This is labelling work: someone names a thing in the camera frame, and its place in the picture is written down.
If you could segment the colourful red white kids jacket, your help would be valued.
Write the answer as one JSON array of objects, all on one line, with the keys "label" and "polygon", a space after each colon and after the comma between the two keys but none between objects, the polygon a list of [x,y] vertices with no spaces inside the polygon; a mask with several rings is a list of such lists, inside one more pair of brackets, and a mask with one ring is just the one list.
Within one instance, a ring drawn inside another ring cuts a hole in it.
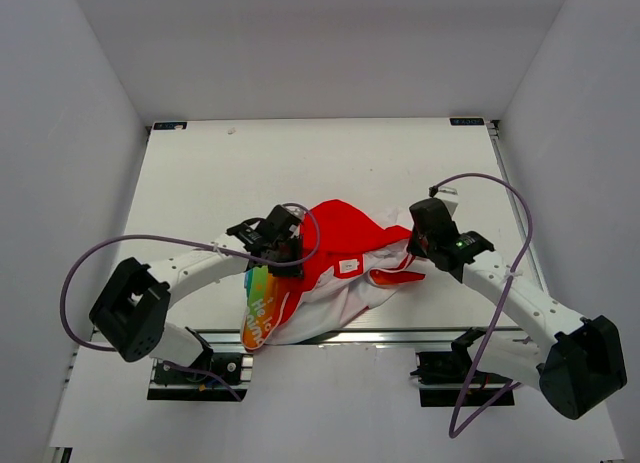
[{"label": "colourful red white kids jacket", "polygon": [[241,342],[249,351],[342,328],[382,305],[402,285],[425,277],[425,263],[407,250],[408,210],[392,207],[369,216],[334,199],[311,213],[302,226],[307,260],[301,277],[276,277],[265,267],[245,277]]}]

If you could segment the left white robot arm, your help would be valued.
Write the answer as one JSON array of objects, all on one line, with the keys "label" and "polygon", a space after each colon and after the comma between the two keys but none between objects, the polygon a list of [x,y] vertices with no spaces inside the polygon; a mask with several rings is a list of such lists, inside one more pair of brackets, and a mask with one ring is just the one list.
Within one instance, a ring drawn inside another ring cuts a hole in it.
[{"label": "left white robot arm", "polygon": [[275,206],[265,218],[251,218],[228,228],[210,243],[170,238],[189,251],[141,263],[121,261],[89,312],[89,319],[126,362],[153,358],[199,382],[211,370],[213,350],[196,332],[167,321],[169,310],[190,294],[255,268],[300,276],[301,226],[318,227],[309,210],[297,203]]}]

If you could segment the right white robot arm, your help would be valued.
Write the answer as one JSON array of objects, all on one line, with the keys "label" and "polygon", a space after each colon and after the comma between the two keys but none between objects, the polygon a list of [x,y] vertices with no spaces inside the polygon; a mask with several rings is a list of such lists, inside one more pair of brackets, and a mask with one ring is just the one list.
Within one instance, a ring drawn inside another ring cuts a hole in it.
[{"label": "right white robot arm", "polygon": [[409,208],[408,249],[494,303],[529,337],[470,329],[451,344],[453,373],[472,382],[499,375],[541,392],[576,420],[627,383],[620,335],[604,316],[589,319],[563,306],[512,266],[479,233],[458,231],[446,204],[428,198]]}]

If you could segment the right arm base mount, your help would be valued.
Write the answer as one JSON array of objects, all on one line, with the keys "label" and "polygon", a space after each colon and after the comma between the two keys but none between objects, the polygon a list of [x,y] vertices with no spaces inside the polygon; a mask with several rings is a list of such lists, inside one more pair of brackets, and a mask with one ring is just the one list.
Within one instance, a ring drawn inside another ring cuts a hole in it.
[{"label": "right arm base mount", "polygon": [[[484,329],[472,328],[456,338],[446,351],[421,351],[410,377],[417,381],[422,408],[453,408],[462,388],[472,357],[467,349],[480,342]],[[462,402],[463,407],[480,407],[489,401],[507,379],[477,370]]]}]

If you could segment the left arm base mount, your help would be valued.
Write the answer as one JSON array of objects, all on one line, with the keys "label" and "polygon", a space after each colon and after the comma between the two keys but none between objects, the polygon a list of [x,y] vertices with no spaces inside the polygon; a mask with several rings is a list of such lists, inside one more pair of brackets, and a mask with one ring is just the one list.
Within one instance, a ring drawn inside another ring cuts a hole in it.
[{"label": "left arm base mount", "polygon": [[238,333],[202,333],[212,348],[207,370],[229,387],[207,375],[186,373],[154,363],[147,390],[149,401],[240,403],[252,379],[253,356],[240,342]]}]

